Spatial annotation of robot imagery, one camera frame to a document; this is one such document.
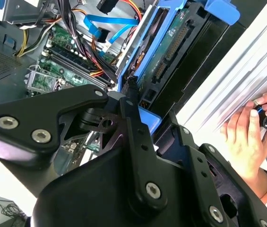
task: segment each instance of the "orange wire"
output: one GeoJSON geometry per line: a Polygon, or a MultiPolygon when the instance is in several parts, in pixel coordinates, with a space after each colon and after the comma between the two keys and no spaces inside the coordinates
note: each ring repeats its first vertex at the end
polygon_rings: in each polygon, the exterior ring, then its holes
{"type": "Polygon", "coordinates": [[[139,11],[138,7],[132,1],[130,0],[121,0],[121,1],[126,2],[127,4],[131,5],[135,9],[136,13],[138,14],[139,20],[140,21],[142,20],[141,12],[139,11]]]}
{"type": "MultiPolygon", "coordinates": [[[[84,15],[87,15],[87,13],[86,13],[84,10],[82,10],[82,9],[73,9],[72,11],[74,11],[74,12],[81,12],[81,13],[83,13],[84,15]]],[[[55,20],[47,20],[46,22],[48,22],[48,23],[53,23],[53,22],[59,22],[60,20],[62,20],[62,18],[61,18],[61,17],[58,17],[58,18],[55,19],[55,20]]]]}

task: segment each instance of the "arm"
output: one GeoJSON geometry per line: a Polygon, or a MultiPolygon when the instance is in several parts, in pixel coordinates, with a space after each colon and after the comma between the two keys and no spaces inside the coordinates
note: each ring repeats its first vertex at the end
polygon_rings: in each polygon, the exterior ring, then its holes
{"type": "Polygon", "coordinates": [[[267,174],[260,169],[267,157],[267,133],[260,138],[259,115],[252,102],[240,109],[222,127],[230,162],[255,194],[267,203],[267,174]]]}

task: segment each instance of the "black mounting arm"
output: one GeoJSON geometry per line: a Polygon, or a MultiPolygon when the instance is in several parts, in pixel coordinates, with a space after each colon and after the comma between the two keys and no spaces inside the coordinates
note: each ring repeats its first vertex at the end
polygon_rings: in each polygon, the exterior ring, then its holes
{"type": "Polygon", "coordinates": [[[170,122],[157,133],[132,100],[86,85],[0,105],[0,159],[46,168],[65,141],[102,135],[101,156],[41,192],[35,227],[261,227],[267,208],[211,145],[170,122]]]}

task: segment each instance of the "black wire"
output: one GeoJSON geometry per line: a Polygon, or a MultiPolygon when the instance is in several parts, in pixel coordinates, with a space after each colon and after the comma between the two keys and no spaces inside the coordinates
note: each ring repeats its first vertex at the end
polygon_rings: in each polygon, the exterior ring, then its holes
{"type": "Polygon", "coordinates": [[[91,46],[87,44],[87,42],[80,38],[80,34],[77,31],[77,21],[74,13],[71,10],[71,6],[68,0],[56,0],[56,5],[58,10],[60,11],[60,15],[63,19],[65,27],[69,34],[72,35],[73,39],[78,46],[78,51],[83,56],[86,56],[89,61],[95,60],[104,73],[115,83],[117,83],[117,79],[115,76],[115,69],[108,64],[105,60],[103,60],[96,51],[92,50],[91,46]]]}
{"type": "Polygon", "coordinates": [[[146,12],[146,3],[145,3],[145,0],[143,0],[143,2],[144,2],[144,10],[146,12]]]}
{"type": "Polygon", "coordinates": [[[46,11],[47,11],[47,8],[48,8],[48,6],[49,6],[49,3],[50,3],[50,0],[47,0],[47,1],[43,4],[43,6],[42,6],[42,8],[41,8],[41,11],[40,11],[40,14],[39,14],[39,16],[38,16],[38,19],[37,19],[37,21],[35,22],[34,25],[39,25],[39,24],[41,23],[41,21],[42,21],[44,15],[45,15],[45,13],[46,13],[46,11]]]}
{"type": "Polygon", "coordinates": [[[27,51],[29,51],[29,50],[35,48],[35,47],[39,44],[39,42],[40,42],[40,40],[41,40],[41,38],[42,38],[42,36],[43,36],[45,30],[46,30],[49,26],[50,26],[50,25],[47,25],[47,26],[43,27],[43,29],[41,30],[41,32],[40,32],[39,37],[37,38],[37,40],[36,40],[31,46],[27,47],[27,48],[24,50],[24,52],[27,52],[27,51]]]}

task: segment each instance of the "black plastic bracket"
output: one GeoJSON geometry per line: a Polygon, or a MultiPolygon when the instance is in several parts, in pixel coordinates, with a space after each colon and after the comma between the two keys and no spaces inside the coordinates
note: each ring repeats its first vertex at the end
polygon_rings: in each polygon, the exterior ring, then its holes
{"type": "Polygon", "coordinates": [[[86,85],[1,104],[0,118],[13,117],[18,126],[0,127],[0,158],[26,167],[48,165],[75,116],[88,108],[103,108],[107,101],[105,92],[86,85]],[[48,131],[50,141],[34,141],[32,133],[37,129],[48,131]]]}

